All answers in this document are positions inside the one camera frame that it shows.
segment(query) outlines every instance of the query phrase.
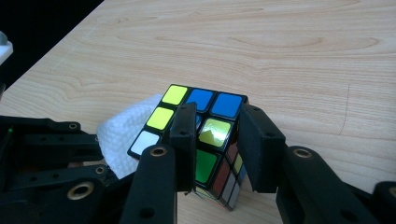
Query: blue sticker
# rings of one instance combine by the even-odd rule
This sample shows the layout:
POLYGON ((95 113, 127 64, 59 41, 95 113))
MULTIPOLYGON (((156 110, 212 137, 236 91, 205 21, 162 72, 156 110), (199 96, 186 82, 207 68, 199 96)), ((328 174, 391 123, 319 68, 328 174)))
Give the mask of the blue sticker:
POLYGON ((212 107, 212 113, 223 117, 233 118, 242 103, 242 97, 221 93, 212 107))
POLYGON ((197 104, 197 110, 202 112, 207 109, 207 105, 209 104, 212 96, 213 96, 212 91, 204 91, 204 90, 195 89, 192 91, 186 104, 195 102, 197 104))
POLYGON ((197 116, 195 116, 195 126, 196 126, 196 129, 198 130, 199 129, 199 126, 201 125, 201 116, 199 116, 199 115, 197 115, 197 116))
POLYGON ((242 181, 245 178, 246 173, 247 173, 247 169, 245 168, 245 165, 242 165, 241 171, 239 172, 239 176, 238 176, 239 182, 242 183, 242 181))

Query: wooden table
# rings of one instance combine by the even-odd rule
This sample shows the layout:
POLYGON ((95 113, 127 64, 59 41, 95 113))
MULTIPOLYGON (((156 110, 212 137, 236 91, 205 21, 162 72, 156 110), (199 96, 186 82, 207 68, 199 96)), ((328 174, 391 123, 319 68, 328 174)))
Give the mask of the wooden table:
MULTIPOLYGON (((247 95, 353 186, 396 180, 394 1, 106 0, 5 92, 0 114, 95 133, 171 83, 247 95)), ((248 181, 232 212, 182 194, 177 210, 178 223, 281 222, 275 195, 248 181)))

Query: white tissue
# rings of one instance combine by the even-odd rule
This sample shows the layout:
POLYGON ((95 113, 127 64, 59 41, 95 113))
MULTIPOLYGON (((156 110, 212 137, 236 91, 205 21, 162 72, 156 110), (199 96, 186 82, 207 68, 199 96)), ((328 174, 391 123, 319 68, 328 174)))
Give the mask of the white tissue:
POLYGON ((102 154, 118 179, 136 170, 138 160, 127 151, 162 98, 156 94, 99 125, 97 136, 102 154))

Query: green sticker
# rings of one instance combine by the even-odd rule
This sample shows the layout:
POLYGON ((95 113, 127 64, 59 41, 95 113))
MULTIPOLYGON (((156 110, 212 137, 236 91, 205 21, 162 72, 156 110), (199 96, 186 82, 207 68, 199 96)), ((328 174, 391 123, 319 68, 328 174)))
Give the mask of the green sticker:
POLYGON ((173 110, 157 107, 148 119, 147 125, 158 130, 163 130, 173 114, 173 110))
POLYGON ((217 157, 197 149, 196 160, 195 179, 201 183, 206 183, 216 164, 217 157))
POLYGON ((186 92, 186 87, 171 86, 163 97, 163 102, 171 105, 179 105, 186 92))
POLYGON ((201 142, 222 147, 231 129, 231 124, 217 119, 207 119, 199 135, 201 142))

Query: rubik's cube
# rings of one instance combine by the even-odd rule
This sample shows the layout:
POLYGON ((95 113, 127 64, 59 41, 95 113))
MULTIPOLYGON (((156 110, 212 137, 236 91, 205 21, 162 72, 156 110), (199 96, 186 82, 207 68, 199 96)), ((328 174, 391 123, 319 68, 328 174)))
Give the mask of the rubik's cube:
POLYGON ((245 95, 171 85, 128 154, 140 158, 146 147, 160 143, 172 126, 179 105, 196 103, 196 194, 232 210, 246 174, 236 146, 239 110, 245 95))

